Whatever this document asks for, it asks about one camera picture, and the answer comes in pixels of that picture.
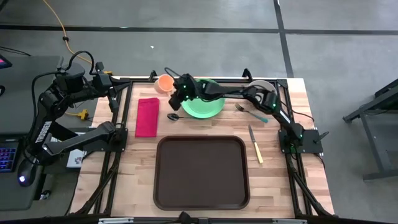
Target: green bowl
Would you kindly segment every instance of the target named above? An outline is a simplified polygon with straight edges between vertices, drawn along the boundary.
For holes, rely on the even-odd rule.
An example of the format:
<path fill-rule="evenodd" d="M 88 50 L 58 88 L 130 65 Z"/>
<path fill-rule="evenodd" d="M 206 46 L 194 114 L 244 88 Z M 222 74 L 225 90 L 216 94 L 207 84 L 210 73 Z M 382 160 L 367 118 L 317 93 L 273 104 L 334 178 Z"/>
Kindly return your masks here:
<path fill-rule="evenodd" d="M 211 79 L 199 78 L 199 80 L 208 80 L 209 82 L 217 83 Z M 220 98 L 211 102 L 204 102 L 201 99 L 187 100 L 182 102 L 182 108 L 194 118 L 210 118 L 217 115 L 224 107 L 225 98 Z"/>

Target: orange cup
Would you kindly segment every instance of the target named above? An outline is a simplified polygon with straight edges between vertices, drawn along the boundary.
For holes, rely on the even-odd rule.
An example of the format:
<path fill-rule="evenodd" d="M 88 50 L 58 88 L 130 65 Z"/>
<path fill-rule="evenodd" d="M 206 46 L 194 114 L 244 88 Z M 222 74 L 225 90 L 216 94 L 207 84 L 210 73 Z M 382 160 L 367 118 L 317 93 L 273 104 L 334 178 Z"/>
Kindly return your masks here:
<path fill-rule="evenodd" d="M 158 93 L 166 94 L 170 93 L 174 86 L 174 79 L 167 74 L 161 75 L 155 82 L 155 90 Z"/>

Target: yellow knife handle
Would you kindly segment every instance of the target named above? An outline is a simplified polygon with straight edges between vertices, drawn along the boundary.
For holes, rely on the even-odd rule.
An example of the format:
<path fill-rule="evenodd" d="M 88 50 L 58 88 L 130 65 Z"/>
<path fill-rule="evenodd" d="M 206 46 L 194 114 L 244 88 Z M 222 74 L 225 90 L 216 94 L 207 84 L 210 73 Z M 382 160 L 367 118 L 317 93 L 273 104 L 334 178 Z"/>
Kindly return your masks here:
<path fill-rule="evenodd" d="M 261 152 L 260 152 L 259 146 L 257 145 L 256 142 L 254 143 L 254 147 L 256 148 L 257 159 L 259 159 L 259 163 L 262 164 L 263 160 L 262 160 Z"/>

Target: gray floor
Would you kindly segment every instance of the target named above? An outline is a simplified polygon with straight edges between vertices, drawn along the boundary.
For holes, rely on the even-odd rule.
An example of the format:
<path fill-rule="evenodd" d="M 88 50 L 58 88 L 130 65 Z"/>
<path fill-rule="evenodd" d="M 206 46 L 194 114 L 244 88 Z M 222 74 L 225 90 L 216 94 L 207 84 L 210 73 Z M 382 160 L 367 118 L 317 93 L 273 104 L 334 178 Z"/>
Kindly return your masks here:
<path fill-rule="evenodd" d="M 272 0 L 84 0 L 49 1 L 65 25 L 135 27 L 277 28 Z M 398 30 L 397 1 L 280 0 L 287 29 Z M 57 25 L 39 0 L 14 0 L 0 23 Z M 118 75 L 148 75 L 170 66 L 194 75 L 286 77 L 278 34 L 69 32 L 75 50 L 89 50 Z M 0 30 L 0 45 L 34 55 L 70 54 L 57 31 Z M 363 182 L 377 171 L 362 124 L 341 119 L 397 78 L 398 35 L 287 35 L 294 76 L 305 79 L 323 140 L 326 174 L 335 213 L 341 217 L 397 222 L 398 178 Z M 81 108 L 95 109 L 95 101 Z M 61 118 L 69 126 L 87 126 Z M 53 197 L 0 219 L 63 215 L 73 177 L 54 177 Z"/>

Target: butcher block tabletop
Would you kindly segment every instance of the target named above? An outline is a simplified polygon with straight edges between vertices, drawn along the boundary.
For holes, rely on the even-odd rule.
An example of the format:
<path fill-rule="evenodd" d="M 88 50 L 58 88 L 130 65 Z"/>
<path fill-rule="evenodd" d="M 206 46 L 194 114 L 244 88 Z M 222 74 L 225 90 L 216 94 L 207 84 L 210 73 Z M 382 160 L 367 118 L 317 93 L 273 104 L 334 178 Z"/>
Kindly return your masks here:
<path fill-rule="evenodd" d="M 288 78 L 290 100 L 293 110 L 311 116 L 310 105 L 304 80 Z M 126 90 L 121 102 L 124 102 Z M 138 99 L 157 97 L 160 100 L 157 137 L 135 138 Z M 168 104 L 169 97 L 160 95 L 154 90 L 153 83 L 135 83 L 132 88 L 131 102 L 127 117 L 128 139 L 126 150 L 122 153 L 118 179 L 114 193 L 111 215 L 113 217 L 177 217 L 181 211 L 163 211 L 155 206 L 153 200 L 155 158 L 158 142 L 170 135 L 228 135 L 241 138 L 246 145 L 248 160 L 250 201 L 241 210 L 201 210 L 188 211 L 192 217 L 211 218 L 293 218 L 292 198 L 285 156 L 280 152 L 277 132 L 279 123 L 271 116 L 254 109 L 246 100 L 226 99 L 223 110 L 209 119 L 179 119 L 171 121 L 167 118 L 173 109 Z M 93 118 L 93 126 L 111 121 L 112 113 L 107 98 L 99 98 Z M 239 103 L 245 109 L 269 119 L 263 123 L 235 108 Z M 120 105 L 119 119 L 123 113 Z M 180 116 L 189 116 L 181 108 L 176 112 Z M 294 114 L 295 122 L 304 128 L 311 129 L 313 121 L 299 114 Z M 256 151 L 251 142 L 248 125 L 251 125 L 264 163 L 259 164 Z M 88 156 L 81 167 L 70 212 L 83 206 L 98 186 L 104 153 L 94 152 Z M 333 213 L 328 183 L 321 160 L 313 154 L 302 154 L 308 188 L 326 211 Z M 305 211 L 302 191 L 297 186 L 300 208 Z M 104 190 L 101 211 L 106 205 L 108 188 Z"/>

